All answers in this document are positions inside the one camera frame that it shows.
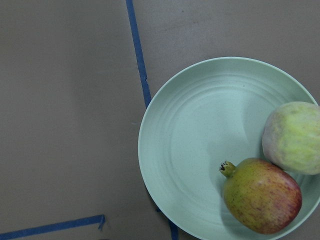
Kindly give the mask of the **light green plate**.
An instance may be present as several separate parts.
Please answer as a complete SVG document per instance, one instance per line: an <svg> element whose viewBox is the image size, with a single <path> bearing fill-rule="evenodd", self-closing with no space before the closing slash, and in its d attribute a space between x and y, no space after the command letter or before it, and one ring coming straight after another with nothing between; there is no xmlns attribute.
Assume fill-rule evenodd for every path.
<svg viewBox="0 0 320 240"><path fill-rule="evenodd" d="M302 207L284 230L256 233L228 211L221 163L263 158L265 121L279 105L314 103L292 76L268 63L219 57L189 66L155 94L144 114L138 160L160 211L202 240L277 240L298 228L320 202L318 175L293 174Z"/></svg>

